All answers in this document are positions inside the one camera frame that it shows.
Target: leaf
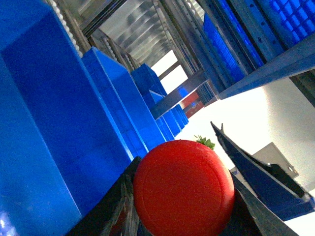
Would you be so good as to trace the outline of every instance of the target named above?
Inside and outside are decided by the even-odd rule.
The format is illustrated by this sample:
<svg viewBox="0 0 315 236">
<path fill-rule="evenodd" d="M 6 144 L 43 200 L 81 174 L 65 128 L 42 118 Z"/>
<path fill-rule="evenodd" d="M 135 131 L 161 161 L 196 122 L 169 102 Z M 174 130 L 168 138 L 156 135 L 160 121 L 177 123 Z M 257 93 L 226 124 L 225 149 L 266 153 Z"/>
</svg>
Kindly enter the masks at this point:
<svg viewBox="0 0 315 236">
<path fill-rule="evenodd" d="M 206 137 L 203 138 L 200 135 L 198 135 L 198 136 L 194 135 L 194 136 L 196 138 L 198 138 L 198 140 L 196 140 L 197 143 L 203 144 L 203 145 L 207 146 L 208 148 L 210 148 L 212 150 L 214 149 L 215 144 L 212 143 L 210 139 L 207 139 Z"/>
</svg>

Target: ball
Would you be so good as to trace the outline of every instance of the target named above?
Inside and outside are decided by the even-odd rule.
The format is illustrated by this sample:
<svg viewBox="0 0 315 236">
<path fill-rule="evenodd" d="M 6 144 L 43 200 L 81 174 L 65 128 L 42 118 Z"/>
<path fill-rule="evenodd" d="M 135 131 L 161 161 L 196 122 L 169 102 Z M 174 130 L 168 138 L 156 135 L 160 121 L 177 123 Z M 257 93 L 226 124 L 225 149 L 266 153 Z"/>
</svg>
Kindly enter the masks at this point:
<svg viewBox="0 0 315 236">
<path fill-rule="evenodd" d="M 213 150 L 194 141 L 151 150 L 133 189 L 139 218 L 154 236 L 217 236 L 234 205 L 230 172 Z"/>
</svg>

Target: storage crate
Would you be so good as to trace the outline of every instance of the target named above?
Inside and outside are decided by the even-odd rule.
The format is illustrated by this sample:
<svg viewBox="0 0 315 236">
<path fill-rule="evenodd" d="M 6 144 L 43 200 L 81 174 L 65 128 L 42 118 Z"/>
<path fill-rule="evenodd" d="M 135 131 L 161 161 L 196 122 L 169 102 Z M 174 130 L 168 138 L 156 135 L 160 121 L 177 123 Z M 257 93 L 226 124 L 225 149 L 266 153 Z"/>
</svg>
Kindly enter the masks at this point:
<svg viewBox="0 0 315 236">
<path fill-rule="evenodd" d="M 237 61 L 231 54 L 219 31 L 216 29 L 207 14 L 205 14 L 204 17 L 203 28 L 212 45 L 219 53 L 221 60 L 224 61 L 224 64 L 229 71 L 230 76 L 234 79 L 234 82 L 240 81 L 244 78 L 244 73 L 240 69 Z"/>
<path fill-rule="evenodd" d="M 1 1 L 0 9 L 1 33 L 6 35 L 1 38 L 0 48 L 7 73 L 29 109 L 33 125 L 41 133 L 75 203 L 85 215 L 130 164 L 132 155 L 52 9 L 36 0 L 5 0 Z M 27 150 L 36 147 L 30 145 Z M 41 172 L 32 168 L 36 168 L 36 162 L 31 165 L 25 159 L 21 164 L 29 166 L 38 184 L 43 184 Z M 21 179 L 19 184 L 26 199 L 35 194 L 28 189 L 27 178 Z M 37 194 L 43 201 L 50 199 L 39 189 Z M 56 209 L 48 206 L 52 214 L 50 221 L 55 225 L 47 225 L 51 226 L 51 232 L 62 235 L 61 222 L 67 221 L 60 218 L 62 208 L 69 209 L 70 205 L 63 200 L 59 204 Z M 39 207 L 32 198 L 27 207 L 31 206 Z M 39 230 L 48 227 L 46 221 L 33 225 L 32 217 L 37 218 L 37 211 L 28 214 L 30 216 L 24 214 L 23 218 L 15 220 L 25 221 L 25 225 L 28 221 L 31 226 L 27 227 Z M 49 230 L 42 235 L 49 235 Z"/>
<path fill-rule="evenodd" d="M 109 109 L 133 157 L 144 157 L 148 153 L 148 149 L 131 120 L 123 102 L 119 98 L 111 80 L 100 64 L 96 52 L 96 48 L 91 48 L 85 53 L 82 61 L 90 73 L 98 92 Z"/>
<path fill-rule="evenodd" d="M 294 43 L 314 33 L 313 0 L 270 0 L 270 5 L 281 17 L 282 25 L 292 33 Z"/>
<path fill-rule="evenodd" d="M 129 72 L 99 50 L 99 63 L 113 83 L 148 150 L 166 141 Z"/>
</svg>

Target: blue storage crate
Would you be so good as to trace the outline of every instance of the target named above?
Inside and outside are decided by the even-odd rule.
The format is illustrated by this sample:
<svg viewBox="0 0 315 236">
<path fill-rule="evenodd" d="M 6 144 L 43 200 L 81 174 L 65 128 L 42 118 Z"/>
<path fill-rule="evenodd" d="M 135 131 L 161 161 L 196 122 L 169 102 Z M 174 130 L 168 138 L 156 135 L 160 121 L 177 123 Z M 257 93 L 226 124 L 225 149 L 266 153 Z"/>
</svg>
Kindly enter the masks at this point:
<svg viewBox="0 0 315 236">
<path fill-rule="evenodd" d="M 167 93 L 156 73 L 146 64 L 132 71 L 133 79 L 142 95 L 149 90 L 166 96 Z"/>
<path fill-rule="evenodd" d="M 82 58 L 88 72 L 93 79 L 103 101 L 112 115 L 118 129 L 124 138 L 133 157 L 144 157 L 148 149 L 131 120 L 125 106 L 119 98 L 111 80 L 108 78 L 104 68 L 96 55 L 96 48 L 91 48 Z"/>
<path fill-rule="evenodd" d="M 161 101 L 164 98 L 164 96 L 162 96 L 156 92 L 153 92 L 153 91 L 150 91 L 150 95 L 152 96 L 155 103 L 158 103 L 159 101 Z M 182 129 L 180 128 L 172 110 L 169 110 L 167 113 L 165 113 L 163 115 L 163 118 L 165 119 L 166 123 L 168 124 L 174 137 L 176 137 L 176 135 L 178 135 L 182 131 Z"/>
<path fill-rule="evenodd" d="M 133 158 L 62 24 L 40 2 L 1 1 L 0 28 L 6 35 L 0 44 L 1 56 L 85 215 Z M 40 172 L 31 167 L 29 171 L 41 181 Z M 36 202 L 30 202 L 29 206 L 34 205 Z M 59 227 L 60 222 L 55 225 L 56 229 Z"/>
<path fill-rule="evenodd" d="M 1 55 L 0 84 L 0 235 L 64 235 L 81 213 Z"/>
<path fill-rule="evenodd" d="M 120 99 L 148 150 L 166 141 L 129 72 L 99 50 L 95 50 L 99 63 L 112 81 Z"/>
<path fill-rule="evenodd" d="M 177 105 L 174 109 L 177 110 L 178 114 L 180 115 L 181 117 L 181 120 L 182 122 L 184 123 L 184 125 L 187 125 L 188 124 L 188 118 L 187 116 L 185 115 L 185 112 L 183 111 L 183 109 L 181 108 L 180 105 Z"/>
<path fill-rule="evenodd" d="M 237 61 L 231 54 L 229 48 L 207 14 L 205 14 L 204 17 L 203 28 L 213 46 L 218 51 L 221 59 L 224 61 L 224 64 L 228 69 L 230 76 L 234 79 L 234 82 L 240 81 L 244 78 L 244 73 L 240 69 Z"/>
<path fill-rule="evenodd" d="M 173 113 L 173 115 L 174 115 L 174 117 L 175 117 L 175 119 L 176 119 L 176 121 L 177 121 L 179 127 L 180 127 L 181 129 L 183 129 L 186 124 L 182 121 L 182 116 L 180 115 L 180 112 L 178 111 L 177 106 L 174 107 L 173 109 L 171 109 L 171 111 L 172 111 L 172 113 Z"/>
<path fill-rule="evenodd" d="M 314 33 L 313 0 L 270 0 L 269 3 L 281 17 L 282 25 L 292 33 L 294 44 Z"/>
<path fill-rule="evenodd" d="M 163 136 L 165 137 L 166 141 L 172 141 L 175 139 L 164 117 L 160 117 L 159 119 L 157 119 L 156 123 L 159 129 L 161 130 Z"/>
<path fill-rule="evenodd" d="M 220 0 L 220 3 L 221 3 L 222 8 L 224 9 L 225 13 L 229 17 L 230 22 L 232 23 L 234 28 L 237 30 L 239 36 L 241 37 L 241 39 L 245 43 L 245 46 L 247 47 L 247 49 L 251 53 L 252 57 L 254 58 L 255 62 L 257 63 L 258 67 L 263 66 L 264 64 L 263 64 L 260 56 L 258 55 L 258 53 L 257 53 L 256 49 L 254 48 L 253 44 L 251 43 L 251 41 L 247 37 L 247 35 L 246 35 L 245 31 L 243 30 L 243 28 L 241 27 L 240 23 L 236 19 L 234 13 L 232 12 L 232 10 L 229 7 L 229 5 L 227 4 L 226 0 Z"/>
</svg>

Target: red object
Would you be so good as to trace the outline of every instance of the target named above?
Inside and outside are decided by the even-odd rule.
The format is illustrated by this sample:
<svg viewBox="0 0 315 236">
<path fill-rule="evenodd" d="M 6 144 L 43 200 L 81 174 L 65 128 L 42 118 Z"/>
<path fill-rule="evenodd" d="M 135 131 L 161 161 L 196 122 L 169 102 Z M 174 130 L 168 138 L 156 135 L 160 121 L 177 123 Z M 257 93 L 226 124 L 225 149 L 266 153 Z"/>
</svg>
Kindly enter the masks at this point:
<svg viewBox="0 0 315 236">
<path fill-rule="evenodd" d="M 193 103 L 197 98 L 198 98 L 198 94 L 197 92 L 193 92 L 191 95 L 189 95 L 188 97 L 186 97 L 182 102 L 182 108 L 186 108 L 187 106 L 189 106 L 191 103 Z"/>
<path fill-rule="evenodd" d="M 194 141 L 151 150 L 133 188 L 139 218 L 154 236 L 217 236 L 234 205 L 229 171 L 214 151 Z"/>
</svg>

